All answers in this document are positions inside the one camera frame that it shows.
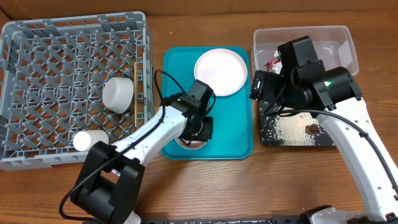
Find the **plastic grid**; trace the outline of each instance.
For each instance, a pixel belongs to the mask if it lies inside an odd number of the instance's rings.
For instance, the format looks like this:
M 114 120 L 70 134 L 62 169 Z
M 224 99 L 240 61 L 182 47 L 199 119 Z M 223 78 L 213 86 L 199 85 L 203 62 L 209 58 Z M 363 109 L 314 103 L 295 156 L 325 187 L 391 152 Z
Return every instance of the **plastic grid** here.
M 101 96 L 110 78 L 134 78 L 134 69 L 137 127 L 150 119 L 154 106 L 149 47 L 141 12 L 6 24 L 0 40 L 0 168 L 84 161 L 87 152 L 72 146 L 73 135 L 82 129 L 102 129 L 111 142 L 130 134 L 134 111 L 112 113 Z

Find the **blue plastic tray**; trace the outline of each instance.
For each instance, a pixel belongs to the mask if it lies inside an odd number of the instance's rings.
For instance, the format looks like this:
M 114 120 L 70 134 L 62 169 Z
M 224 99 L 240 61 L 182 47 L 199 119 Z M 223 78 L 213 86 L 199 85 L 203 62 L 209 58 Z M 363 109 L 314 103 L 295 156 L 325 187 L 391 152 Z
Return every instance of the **blue plastic tray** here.
M 240 47 L 176 47 L 166 52 L 163 68 L 188 91 L 195 81 L 193 68 L 196 61 L 203 53 L 215 48 L 236 52 L 248 67 L 249 57 Z M 249 74 L 248 67 L 248 79 L 238 92 L 217 97 L 209 114 L 214 119 L 213 137 L 205 146 L 189 150 L 173 140 L 163 148 L 163 155 L 169 159 L 244 159 L 249 156 L 254 147 Z M 180 92 L 170 78 L 163 76 L 162 80 L 163 96 Z

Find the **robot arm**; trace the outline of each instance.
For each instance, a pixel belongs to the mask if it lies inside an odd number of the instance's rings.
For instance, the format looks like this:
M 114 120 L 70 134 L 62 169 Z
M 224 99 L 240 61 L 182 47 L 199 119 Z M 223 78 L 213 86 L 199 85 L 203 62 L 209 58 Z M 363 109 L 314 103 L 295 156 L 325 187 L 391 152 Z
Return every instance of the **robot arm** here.
M 312 112 L 336 144 L 353 175 L 368 221 L 398 222 L 398 189 L 392 186 L 392 179 L 398 180 L 398 169 L 372 125 L 362 92 L 350 72 L 343 67 L 325 71 L 308 36 L 282 44 L 278 46 L 278 51 L 282 62 L 281 74 L 256 71 L 250 97 L 276 103 L 281 108 L 288 106 L 296 110 L 334 113 L 366 131 L 386 166 L 356 129 L 340 119 Z M 283 111 L 266 113 L 263 115 L 272 116 Z M 391 171 L 392 178 L 387 175 L 386 167 Z M 358 213 L 320 208 L 315 213 L 310 211 L 303 215 L 303 223 L 347 223 L 349 219 L 357 218 Z
M 397 180 L 397 166 L 377 135 L 364 100 L 350 98 L 341 101 L 331 112 L 349 119 L 369 133 L 369 137 L 376 143 L 392 175 Z M 386 222 L 391 215 L 398 214 L 396 191 L 392 187 L 380 159 L 367 140 L 362 138 L 357 130 L 339 119 L 320 114 L 317 116 L 317 120 L 336 144 L 354 177 L 368 219 L 374 222 Z
M 76 185 L 82 180 L 86 181 L 73 191 L 71 201 L 103 223 L 139 224 L 140 218 L 133 210 L 145 166 L 175 138 L 196 141 L 211 139 L 213 120 L 206 115 L 212 94 L 213 90 L 208 85 L 196 80 L 187 93 L 164 99 L 164 107 L 130 136 L 112 145 L 97 142 L 87 155 Z M 123 156 L 116 157 L 121 151 L 125 152 Z M 111 158 L 114 158 L 114 162 L 105 166 L 103 171 L 117 174 L 119 179 L 116 184 L 101 173 L 88 178 Z

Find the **wood grain surface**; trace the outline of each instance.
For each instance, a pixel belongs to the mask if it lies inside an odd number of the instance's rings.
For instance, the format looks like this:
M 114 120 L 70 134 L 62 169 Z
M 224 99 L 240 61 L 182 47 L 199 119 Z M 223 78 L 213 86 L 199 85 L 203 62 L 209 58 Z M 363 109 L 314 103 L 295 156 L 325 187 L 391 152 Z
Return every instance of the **wood grain surface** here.
M 359 62 L 355 79 L 375 128 L 398 160 L 398 11 L 165 16 L 148 17 L 148 21 L 155 68 L 162 68 L 164 53 L 172 47 L 235 45 L 250 53 L 256 29 L 347 26 Z M 171 161 L 159 154 L 146 169 L 136 212 L 145 218 L 178 219 L 292 215 L 323 204 L 363 210 L 336 148 L 262 147 L 256 106 L 253 102 L 251 156 L 240 161 Z M 69 164 L 0 170 L 0 223 L 78 223 L 62 220 L 58 204 L 80 169 L 81 164 Z M 85 214 L 70 202 L 65 211 Z

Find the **black cable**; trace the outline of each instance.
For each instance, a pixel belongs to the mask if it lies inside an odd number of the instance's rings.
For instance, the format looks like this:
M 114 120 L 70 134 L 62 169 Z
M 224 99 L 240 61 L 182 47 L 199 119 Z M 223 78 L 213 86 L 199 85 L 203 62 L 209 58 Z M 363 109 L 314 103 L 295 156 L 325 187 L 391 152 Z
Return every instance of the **black cable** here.
M 191 120 L 192 116 L 193 116 L 193 114 L 191 114 L 189 117 L 187 117 L 187 124 L 185 125 L 185 127 L 190 127 L 190 128 L 184 129 L 184 132 L 188 133 L 189 136 L 190 136 L 190 139 L 189 139 L 188 143 L 186 143 L 185 140 L 181 136 L 178 137 L 179 140 L 186 146 L 190 146 L 191 142 L 192 142 L 192 132 L 193 132 L 192 129 L 193 129 L 193 126 L 190 126 L 191 122 L 192 122 L 192 120 Z
M 163 73 L 164 75 L 167 75 L 169 78 L 171 78 L 175 82 L 175 84 L 178 85 L 178 87 L 181 89 L 181 91 L 183 93 L 186 93 L 185 90 L 182 88 L 182 86 L 176 81 L 176 79 L 174 79 L 173 76 L 169 75 L 167 72 L 165 72 L 163 70 L 158 69 L 158 70 L 155 71 L 155 82 L 156 82 L 156 73 L 157 72 L 160 72 L 160 73 Z
M 281 115 L 279 115 L 281 118 L 286 118 L 286 117 L 289 117 L 289 116 L 295 116 L 295 115 L 298 115 L 299 113 L 289 113 L 289 114 L 281 114 Z
M 285 109 L 285 106 L 280 106 L 278 111 L 283 111 Z
M 211 109 L 213 109 L 214 104 L 216 103 L 216 93 L 213 92 L 213 104 L 211 104 L 211 106 L 206 110 L 205 114 L 202 116 L 202 118 L 204 118 L 205 116 L 207 116 Z
M 169 78 L 171 78 L 180 88 L 183 92 L 185 92 L 183 90 L 183 88 L 181 87 L 181 85 L 168 73 L 166 73 L 165 71 L 161 71 L 161 70 L 156 70 L 155 74 L 154 74 L 154 80 L 155 80 L 155 86 L 156 86 L 156 90 L 157 93 L 159 94 L 160 97 L 160 105 L 162 106 L 162 116 L 160 117 L 159 121 L 155 124 L 155 126 L 153 126 L 148 132 L 146 132 L 145 134 L 143 134 L 139 139 L 137 139 L 137 141 L 132 142 L 127 148 L 123 149 L 121 152 L 119 152 L 118 154 L 116 154 L 114 157 L 112 157 L 110 160 L 106 161 L 105 163 L 103 163 L 102 165 L 100 165 L 96 170 L 94 170 L 90 175 L 88 175 L 87 177 L 85 177 L 81 182 L 79 182 L 78 184 L 76 184 L 76 186 L 74 186 L 61 200 L 60 202 L 60 206 L 59 206 L 59 213 L 62 216 L 62 218 L 68 219 L 68 220 L 78 220 L 78 221 L 91 221 L 91 222 L 97 222 L 97 219 L 95 218 L 91 218 L 91 217 L 74 217 L 74 216 L 69 216 L 67 214 L 65 214 L 65 212 L 63 212 L 63 206 L 65 205 L 65 202 L 68 200 L 68 198 L 71 196 L 72 193 L 74 193 L 74 191 L 76 191 L 78 188 L 80 188 L 88 179 L 90 179 L 92 176 L 96 175 L 98 172 L 101 172 L 102 169 L 104 169 L 106 166 L 108 166 L 109 164 L 111 164 L 112 162 L 114 162 L 116 159 L 119 159 L 121 156 L 123 156 L 124 153 L 128 152 L 128 150 L 132 149 L 134 146 L 136 146 L 138 143 L 140 143 L 142 140 L 144 140 L 146 137 L 148 137 L 148 135 L 150 135 L 153 131 L 155 131 L 155 129 L 157 127 L 159 127 L 160 124 L 162 124 L 163 119 L 165 117 L 165 110 L 166 107 L 165 105 L 162 103 L 163 102 L 163 96 L 162 96 L 162 92 L 160 91 L 159 88 L 159 84 L 157 83 L 157 73 L 163 73 L 165 75 L 167 75 Z
M 345 122 L 346 124 L 352 126 L 355 130 L 357 130 L 359 132 L 359 135 L 362 138 L 365 138 L 368 141 L 368 143 L 374 149 L 374 152 L 378 156 L 378 158 L 379 158 L 384 170 L 386 171 L 386 174 L 387 174 L 388 178 L 390 179 L 390 181 L 392 183 L 392 186 L 394 187 L 394 190 L 396 191 L 396 193 L 398 195 L 398 185 L 397 185 L 396 180 L 394 179 L 394 176 L 391 173 L 390 168 L 387 165 L 387 162 L 384 160 L 383 155 L 381 154 L 379 148 L 376 146 L 374 141 L 369 137 L 369 134 L 366 131 L 362 130 L 358 125 L 354 124 L 352 121 L 348 120 L 347 118 L 345 118 L 343 116 L 334 114 L 334 113 L 329 112 L 329 111 L 320 111 L 320 110 L 284 110 L 284 111 L 267 113 L 267 114 L 264 114 L 263 116 L 275 116 L 275 115 L 281 115 L 281 114 L 285 114 L 285 113 L 290 113 L 289 116 L 294 116 L 294 115 L 299 114 L 299 113 L 323 114 L 323 115 L 327 115 L 327 116 L 331 116 L 331 117 L 337 118 L 337 119 Z
M 276 95 L 274 101 L 272 103 L 269 103 L 267 108 L 264 110 L 264 112 L 262 112 L 262 115 L 265 115 L 269 110 L 271 110 L 271 108 L 276 104 L 277 100 L 279 99 L 279 97 L 282 95 L 282 93 L 284 92 L 285 88 L 286 88 L 287 84 L 284 83 L 284 85 L 282 86 L 282 88 L 280 89 L 278 95 Z

